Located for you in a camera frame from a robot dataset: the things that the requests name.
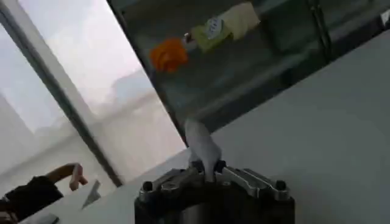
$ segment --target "window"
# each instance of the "window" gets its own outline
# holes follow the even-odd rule
[[[79,162],[100,193],[115,189],[3,26],[0,26],[0,195],[65,163]],[[68,182],[59,189],[70,192]]]
[[[105,0],[19,3],[76,87],[67,95],[83,101],[72,103],[88,106],[81,115],[93,117],[88,127],[123,180],[185,148]]]

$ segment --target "screw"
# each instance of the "screw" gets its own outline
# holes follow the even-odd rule
[[[286,182],[284,182],[282,180],[277,180],[275,183],[275,188],[278,191],[285,191],[287,189],[287,184],[286,184]]]
[[[152,182],[150,181],[145,181],[143,184],[142,184],[142,189],[144,191],[152,191],[153,190],[153,184]]]

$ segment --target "glass cabinet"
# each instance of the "glass cabinet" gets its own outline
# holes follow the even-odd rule
[[[385,0],[254,0],[260,23],[245,37],[227,37],[207,52],[187,50],[187,63],[174,72],[152,65],[151,51],[164,40],[184,40],[192,27],[242,2],[109,1],[179,127],[188,117],[205,120],[211,129],[235,119],[330,62],[332,41],[354,29],[353,18],[370,20],[390,5]]]

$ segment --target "white table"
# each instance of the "white table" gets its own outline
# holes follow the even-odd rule
[[[224,159],[287,181],[297,223],[390,220],[390,32],[213,134]],[[144,180],[186,166],[184,151],[100,199],[72,223],[133,223]]]
[[[83,208],[100,198],[97,192],[100,187],[100,182],[94,180],[82,186],[77,191],[54,202],[53,204],[38,211],[34,215],[26,218],[21,222],[22,224],[42,223],[48,215],[55,215],[60,220],[58,223],[66,223],[67,220],[72,219],[74,215],[79,213]]]

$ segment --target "orange cap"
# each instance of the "orange cap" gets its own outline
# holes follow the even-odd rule
[[[151,51],[150,58],[159,72],[174,72],[188,61],[187,51],[180,38],[165,40]]]

